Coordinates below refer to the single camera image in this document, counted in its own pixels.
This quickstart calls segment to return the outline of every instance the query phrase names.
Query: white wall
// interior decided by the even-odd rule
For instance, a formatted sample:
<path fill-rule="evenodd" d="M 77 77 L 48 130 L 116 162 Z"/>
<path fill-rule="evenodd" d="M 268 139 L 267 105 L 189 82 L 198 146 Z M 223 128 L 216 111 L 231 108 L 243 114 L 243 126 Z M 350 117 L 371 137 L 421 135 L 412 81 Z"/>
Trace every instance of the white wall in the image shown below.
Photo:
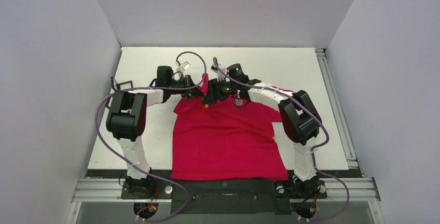
<path fill-rule="evenodd" d="M 64 223 L 120 46 L 96 0 L 0 9 L 0 222 Z"/>
<path fill-rule="evenodd" d="M 354 0 L 327 50 L 387 224 L 438 223 L 440 0 Z"/>
<path fill-rule="evenodd" d="M 327 47 L 353 0 L 98 0 L 123 46 Z"/>

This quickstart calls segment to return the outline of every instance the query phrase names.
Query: cable connector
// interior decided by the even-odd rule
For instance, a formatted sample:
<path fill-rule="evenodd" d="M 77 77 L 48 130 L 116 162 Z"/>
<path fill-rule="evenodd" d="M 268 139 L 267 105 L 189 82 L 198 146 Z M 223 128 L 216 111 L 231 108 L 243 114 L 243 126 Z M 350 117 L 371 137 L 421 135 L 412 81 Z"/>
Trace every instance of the cable connector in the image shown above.
<path fill-rule="evenodd" d="M 213 64 L 211 65 L 211 70 L 217 74 L 217 81 L 222 81 L 222 80 L 225 79 L 225 75 L 224 75 L 222 72 L 219 72 L 219 71 L 218 71 L 219 69 L 220 69 L 224 74 L 226 73 L 226 67 L 225 67 L 225 66 L 223 66 L 223 65 L 221 65 L 221 64 L 218 64 L 218 66 L 216 67 L 216 66 L 215 66 L 215 63 L 213 63 Z"/>
<path fill-rule="evenodd" d="M 176 64 L 178 65 L 176 71 L 182 73 L 182 77 L 185 77 L 185 70 L 187 70 L 191 64 L 189 62 L 184 62 L 182 64 L 176 62 Z"/>

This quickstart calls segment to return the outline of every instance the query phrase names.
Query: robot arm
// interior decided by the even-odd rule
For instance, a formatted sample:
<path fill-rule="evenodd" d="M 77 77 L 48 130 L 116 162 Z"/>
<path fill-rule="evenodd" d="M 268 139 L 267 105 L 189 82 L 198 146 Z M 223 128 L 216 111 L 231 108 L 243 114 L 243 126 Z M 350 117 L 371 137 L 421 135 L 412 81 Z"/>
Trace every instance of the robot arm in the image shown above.
<path fill-rule="evenodd" d="M 214 66 L 212 68 L 217 74 L 222 74 L 216 71 Z M 298 92 L 286 91 L 266 85 L 257 79 L 250 80 L 241 69 L 240 64 L 231 65 L 227 67 L 226 70 L 231 78 L 241 83 L 259 88 L 244 87 L 231 81 L 214 79 L 210 81 L 211 88 L 204 99 L 204 103 L 215 103 L 217 100 L 224 100 L 229 95 L 236 94 L 240 98 L 255 103 L 261 103 L 279 111 L 284 132 L 289 139 L 294 142 L 295 175 L 301 181 L 310 180 L 315 177 L 317 171 L 313 165 L 311 147 L 316 144 L 316 137 L 319 134 L 319 126 L 308 114 L 301 113 L 299 106 L 289 100 L 286 96 L 277 94 L 275 91 L 291 95 L 321 121 L 321 117 L 307 92 L 303 90 Z"/>
<path fill-rule="evenodd" d="M 266 85 L 257 79 L 250 80 L 243 73 L 240 64 L 234 64 L 227 69 L 228 75 L 242 83 L 261 87 L 249 88 L 231 81 L 226 81 L 224 76 L 219 75 L 214 67 L 211 69 L 217 72 L 217 78 L 208 82 L 208 92 L 202 93 L 198 88 L 184 91 L 148 89 L 136 92 L 116 91 L 107 116 L 106 127 L 112 132 L 114 138 L 122 147 L 123 155 L 133 164 L 127 164 L 126 182 L 130 187 L 145 189 L 151 192 L 154 184 L 152 178 L 134 169 L 136 165 L 144 171 L 150 172 L 151 168 L 145 158 L 141 135 L 145 129 L 146 109 L 148 106 L 165 103 L 173 94 L 180 94 L 182 97 L 203 97 L 204 104 L 215 104 L 217 100 L 224 101 L 231 95 L 237 95 L 242 99 L 251 102 L 261 103 L 280 112 L 284 130 L 294 142 L 295 147 L 295 169 L 294 173 L 301 181 L 308 181 L 316 176 L 316 169 L 313 166 L 313 159 L 310 148 L 316 144 L 316 137 L 319 133 L 319 126 L 313 119 L 300 112 L 286 96 L 279 95 L 273 91 L 265 90 L 271 86 Z M 183 71 L 179 80 L 173 79 L 173 70 L 169 66 L 160 66 L 157 69 L 156 87 L 161 88 L 188 88 L 194 86 L 189 75 Z M 299 101 L 306 109 L 319 117 L 310 97 L 305 91 L 291 92 L 272 87 L 276 91 L 289 94 Z"/>

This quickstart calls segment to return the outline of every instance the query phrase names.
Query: white table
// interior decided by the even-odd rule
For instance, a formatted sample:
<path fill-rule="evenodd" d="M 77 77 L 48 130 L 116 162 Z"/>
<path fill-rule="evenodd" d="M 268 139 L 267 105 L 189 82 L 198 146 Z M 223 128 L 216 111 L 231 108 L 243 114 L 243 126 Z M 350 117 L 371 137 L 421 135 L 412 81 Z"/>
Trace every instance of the white table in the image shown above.
<path fill-rule="evenodd" d="M 312 48 L 167 48 L 167 47 L 125 47 L 116 71 L 118 82 L 133 81 L 134 87 L 147 87 L 156 78 L 156 69 L 160 65 L 169 65 L 175 71 L 175 58 L 183 51 L 194 51 L 206 61 L 210 79 L 215 74 L 209 69 L 212 58 L 217 57 L 225 66 L 241 63 L 243 71 L 249 77 L 257 78 L 266 84 L 294 91 L 305 90 L 309 93 L 324 126 L 330 134 L 330 142 L 316 152 L 318 168 L 322 170 L 347 170 L 347 162 L 339 137 L 336 122 L 328 99 L 321 70 L 314 49 Z M 180 62 L 188 61 L 187 70 L 195 83 L 201 78 L 203 66 L 192 54 L 181 56 Z M 147 125 L 142 135 L 145 155 L 153 169 L 172 169 L 172 135 L 177 115 L 173 112 L 181 97 L 171 96 L 165 104 L 147 109 Z M 122 153 L 112 134 L 105 128 L 105 119 L 100 131 L 105 140 L 117 152 Z M 282 124 L 273 124 L 275 141 L 285 167 L 294 168 L 293 142 L 285 135 Z M 325 140 L 322 131 L 317 143 Z M 96 139 L 88 169 L 126 169 L 124 161 L 112 154 Z"/>

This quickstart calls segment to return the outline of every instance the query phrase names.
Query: t-shirt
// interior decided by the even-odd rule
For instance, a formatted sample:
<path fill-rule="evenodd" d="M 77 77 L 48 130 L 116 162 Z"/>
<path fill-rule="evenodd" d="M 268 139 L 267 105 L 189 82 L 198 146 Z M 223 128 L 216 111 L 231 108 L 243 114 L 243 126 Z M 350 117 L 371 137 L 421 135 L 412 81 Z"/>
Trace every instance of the t-shirt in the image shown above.
<path fill-rule="evenodd" d="M 181 99 L 174 109 L 173 179 L 287 180 L 273 140 L 279 112 L 253 102 L 239 109 L 231 97 L 208 107 L 202 100 Z"/>

